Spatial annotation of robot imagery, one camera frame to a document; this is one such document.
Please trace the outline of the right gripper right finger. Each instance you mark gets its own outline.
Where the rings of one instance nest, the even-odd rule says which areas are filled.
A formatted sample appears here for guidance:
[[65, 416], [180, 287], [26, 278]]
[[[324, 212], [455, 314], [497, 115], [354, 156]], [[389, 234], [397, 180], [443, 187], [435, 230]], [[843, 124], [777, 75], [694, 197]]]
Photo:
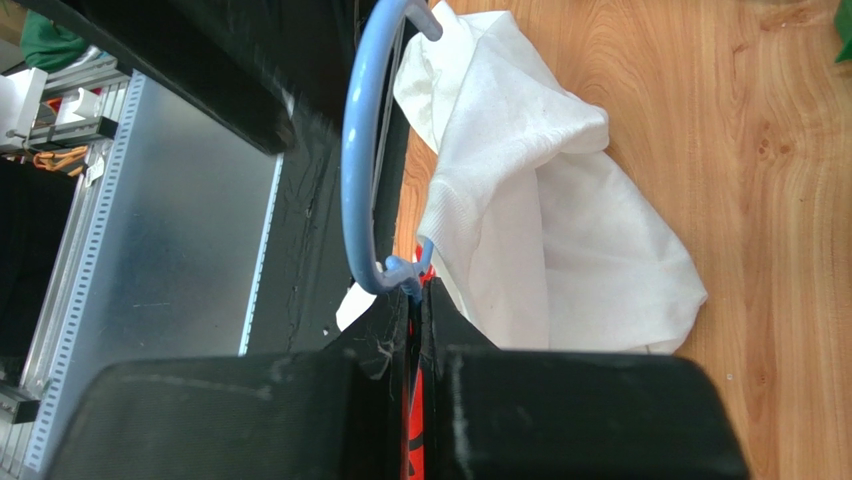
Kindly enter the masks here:
[[429, 479], [745, 479], [712, 381], [668, 355], [500, 349], [439, 279], [422, 304]]

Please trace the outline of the white t-shirt red print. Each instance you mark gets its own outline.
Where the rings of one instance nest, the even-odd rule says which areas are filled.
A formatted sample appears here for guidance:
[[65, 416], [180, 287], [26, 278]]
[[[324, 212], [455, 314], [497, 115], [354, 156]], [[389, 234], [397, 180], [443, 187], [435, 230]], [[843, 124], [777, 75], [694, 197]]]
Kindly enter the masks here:
[[[461, 315], [500, 348], [670, 356], [706, 292], [680, 241], [606, 156], [606, 112], [558, 85], [510, 14], [429, 9], [443, 34], [430, 41], [403, 21], [380, 120], [397, 103], [438, 155], [418, 238], [421, 247], [433, 242], [429, 268], [443, 275]], [[564, 187], [574, 161], [614, 180], [632, 217], [624, 225], [631, 240], [609, 247], [620, 264], [611, 288], [588, 298], [556, 282], [556, 256], [581, 234], [549, 217], [542, 201]], [[422, 276], [422, 302], [409, 301], [417, 348]], [[624, 304], [609, 307], [611, 293]]]

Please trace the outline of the blue wire hanger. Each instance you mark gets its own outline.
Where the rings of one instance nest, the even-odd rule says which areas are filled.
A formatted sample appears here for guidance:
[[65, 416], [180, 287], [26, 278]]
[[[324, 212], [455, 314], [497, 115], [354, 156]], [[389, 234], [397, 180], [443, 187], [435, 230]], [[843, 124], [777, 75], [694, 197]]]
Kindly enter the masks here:
[[387, 62], [403, 21], [409, 20], [430, 41], [442, 26], [424, 1], [379, 1], [361, 36], [349, 81], [342, 123], [341, 215], [349, 268], [368, 293], [397, 288], [412, 302], [422, 302], [420, 278], [429, 268], [434, 244], [427, 239], [416, 263], [391, 256], [377, 268], [372, 196], [374, 159]]

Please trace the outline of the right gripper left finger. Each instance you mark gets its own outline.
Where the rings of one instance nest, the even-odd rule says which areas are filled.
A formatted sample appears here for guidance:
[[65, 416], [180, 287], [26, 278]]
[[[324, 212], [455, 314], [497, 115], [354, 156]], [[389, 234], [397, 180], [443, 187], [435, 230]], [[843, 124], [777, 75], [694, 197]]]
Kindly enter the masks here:
[[50, 479], [403, 479], [409, 308], [314, 352], [125, 362], [85, 390]]

